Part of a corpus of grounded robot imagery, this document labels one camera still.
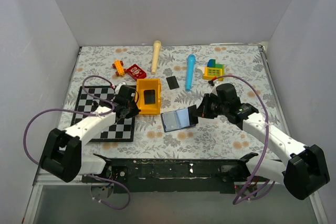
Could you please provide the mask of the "blue leather card holder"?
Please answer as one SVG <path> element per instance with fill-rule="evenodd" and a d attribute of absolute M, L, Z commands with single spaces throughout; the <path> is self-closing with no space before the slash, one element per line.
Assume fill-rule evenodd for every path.
<path fill-rule="evenodd" d="M 181 129 L 196 126 L 196 124 L 198 124 L 198 117 L 194 116 L 195 111 L 196 111 L 196 105 L 190 106 L 186 109 L 170 111 L 170 112 L 175 113 L 176 119 L 177 119 L 177 122 L 178 122 L 178 128 L 176 130 L 172 130 L 172 131 L 177 131 L 177 130 L 181 130 Z M 167 131 L 166 128 L 165 128 L 164 118 L 163 118 L 163 115 L 165 113 L 167 113 L 167 112 L 161 113 L 163 130 L 164 130 L 165 133 L 172 132 L 172 131 Z"/>

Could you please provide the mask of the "black credit card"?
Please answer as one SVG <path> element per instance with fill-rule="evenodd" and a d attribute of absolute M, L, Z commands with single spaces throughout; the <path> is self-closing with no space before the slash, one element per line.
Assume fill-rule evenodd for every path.
<path fill-rule="evenodd" d="M 167 77 L 166 81 L 169 85 L 170 90 L 174 90 L 180 87 L 176 79 L 176 76 Z"/>

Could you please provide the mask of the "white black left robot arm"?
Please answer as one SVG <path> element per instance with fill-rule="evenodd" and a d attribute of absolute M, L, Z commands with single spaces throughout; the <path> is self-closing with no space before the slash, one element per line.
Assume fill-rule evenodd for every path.
<path fill-rule="evenodd" d="M 106 128 L 139 114 L 135 101 L 136 89 L 126 84 L 117 85 L 112 100 L 102 102 L 91 116 L 64 129 L 50 131 L 39 165 L 64 182 L 78 175 L 94 175 L 100 182 L 111 178 L 107 158 L 98 154 L 84 155 L 82 147 Z"/>

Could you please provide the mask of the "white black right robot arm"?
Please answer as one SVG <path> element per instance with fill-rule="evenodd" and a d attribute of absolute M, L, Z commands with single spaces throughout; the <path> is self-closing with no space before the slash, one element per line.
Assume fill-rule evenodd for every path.
<path fill-rule="evenodd" d="M 230 83 L 213 87 L 199 106 L 191 110 L 193 118 L 214 119 L 225 116 L 231 124 L 252 135 L 279 158 L 259 161 L 256 153 L 240 158 L 224 172 L 226 178 L 248 181 L 254 176 L 283 184 L 297 199 L 303 200 L 330 181 L 323 150 L 292 139 L 278 128 L 266 123 L 266 116 L 249 103 L 241 103 Z"/>

